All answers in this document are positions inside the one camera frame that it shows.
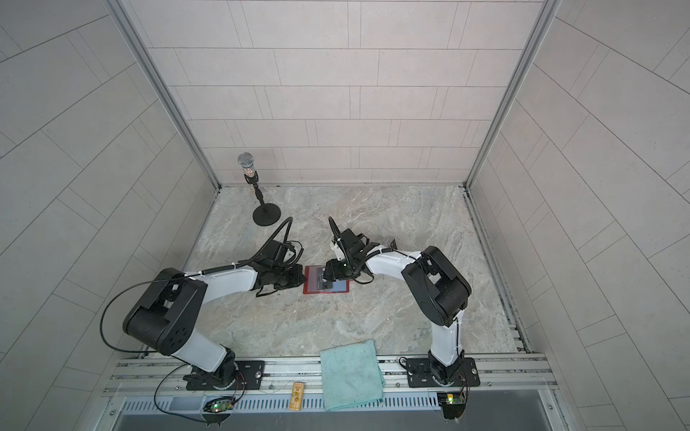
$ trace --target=silver mesh microphone grille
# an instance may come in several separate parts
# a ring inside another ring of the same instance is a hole
[[[254,156],[251,153],[243,152],[237,157],[237,162],[243,168],[251,168],[254,166]]]

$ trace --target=tiled wall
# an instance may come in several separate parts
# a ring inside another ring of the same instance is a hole
[[[222,183],[459,183],[540,2],[123,0]]]
[[[0,429],[71,430],[104,302],[183,263],[214,190],[100,1],[6,0],[0,26]],[[129,348],[132,293],[104,325]]]
[[[564,1],[471,189],[582,429],[690,425],[689,28]]]

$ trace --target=teal cloth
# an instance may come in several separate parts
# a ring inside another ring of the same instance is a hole
[[[340,410],[384,397],[384,375],[374,340],[321,351],[321,380],[326,410]]]

